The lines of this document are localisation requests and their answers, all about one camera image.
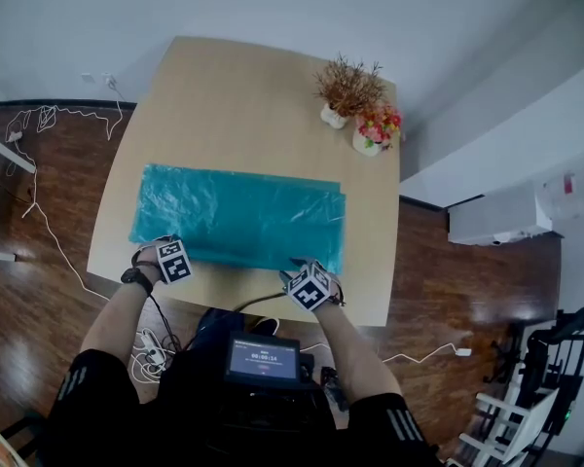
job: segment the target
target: screen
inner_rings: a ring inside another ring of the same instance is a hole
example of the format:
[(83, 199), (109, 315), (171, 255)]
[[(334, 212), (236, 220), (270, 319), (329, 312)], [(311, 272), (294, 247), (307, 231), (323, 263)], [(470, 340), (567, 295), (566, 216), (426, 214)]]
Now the screen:
[(296, 359), (294, 347), (234, 340), (230, 370), (256, 377), (296, 379)]

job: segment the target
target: teal plastic bag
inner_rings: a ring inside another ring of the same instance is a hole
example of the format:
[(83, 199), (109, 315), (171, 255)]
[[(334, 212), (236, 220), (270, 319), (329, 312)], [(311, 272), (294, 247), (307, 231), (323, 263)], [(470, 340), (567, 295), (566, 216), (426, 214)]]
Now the teal plastic bag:
[(290, 270), (309, 256), (342, 273), (345, 212), (334, 182), (147, 164), (129, 240), (177, 234), (194, 260)]

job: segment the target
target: potted plant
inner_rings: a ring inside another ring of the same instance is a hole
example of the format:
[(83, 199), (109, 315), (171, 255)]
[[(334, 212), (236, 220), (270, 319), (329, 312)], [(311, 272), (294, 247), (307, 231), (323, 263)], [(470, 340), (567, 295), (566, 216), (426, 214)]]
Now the potted plant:
[(350, 117), (377, 104), (385, 90), (380, 70), (375, 62), (372, 70), (365, 72), (363, 62), (349, 64), (341, 54), (329, 61), (323, 72), (314, 75), (318, 84), (316, 96), (325, 101), (320, 119), (340, 129)]
[(356, 118), (352, 146), (361, 154), (375, 156), (391, 147), (391, 139), (400, 136), (402, 117), (389, 104), (375, 106)]

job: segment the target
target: flower pot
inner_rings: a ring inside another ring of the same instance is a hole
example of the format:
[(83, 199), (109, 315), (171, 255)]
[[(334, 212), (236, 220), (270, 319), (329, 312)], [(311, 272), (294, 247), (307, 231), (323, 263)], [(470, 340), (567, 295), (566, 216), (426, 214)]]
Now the flower pot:
[(364, 156), (368, 156), (370, 158), (378, 154), (383, 149), (382, 144), (374, 143), (372, 140), (359, 133), (358, 129), (356, 129), (352, 134), (352, 147), (354, 147)]
[(331, 125), (334, 129), (342, 129), (348, 121), (348, 118), (343, 118), (340, 116), (333, 109), (331, 109), (327, 103), (324, 104), (324, 107), (320, 112), (320, 119), (324, 123)]

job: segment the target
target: wooden floor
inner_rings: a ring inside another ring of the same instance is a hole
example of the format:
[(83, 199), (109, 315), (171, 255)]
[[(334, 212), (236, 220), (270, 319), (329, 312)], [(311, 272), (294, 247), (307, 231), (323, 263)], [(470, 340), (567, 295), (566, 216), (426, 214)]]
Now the wooden floor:
[[(0, 137), (17, 111), (0, 109)], [(113, 110), (97, 112), (111, 123), (117, 119)], [(38, 162), (38, 201), (79, 272), (86, 270), (97, 207), (129, 115), (108, 142), (103, 121), (59, 114), (55, 127), (36, 134), (33, 114), (20, 144)], [(18, 170), (8, 178), (6, 168), (0, 158), (0, 185), (30, 200), (31, 175)], [(104, 304), (81, 289), (38, 210), (21, 219), (27, 207), (0, 188), (0, 249), (18, 255), (14, 264), (0, 263), (0, 427), (27, 408), (48, 413), (63, 374)], [(421, 365), (404, 359), (388, 364), (442, 457), (453, 452), (458, 434), (468, 427), (476, 392), (489, 391), (482, 378), (493, 370), (491, 341), (501, 339), (512, 321), (553, 317), (560, 254), (560, 241), (549, 236), (500, 247), (457, 246), (448, 242), (445, 213), (401, 203), (388, 323), (362, 332), (382, 358), (399, 352), (421, 358), (446, 342), (472, 348), (469, 358), (446, 350)], [(106, 295), (116, 289), (90, 275), (85, 281)], [(187, 341), (203, 308), (173, 300), (161, 300), (161, 305), (173, 330)], [(141, 326), (164, 335), (149, 304)], [(300, 322), (282, 322), (280, 335), (299, 339), (302, 346), (325, 341), (317, 326)], [(325, 348), (313, 353), (318, 370), (332, 364)], [(138, 390), (145, 401), (155, 396), (156, 386)]]

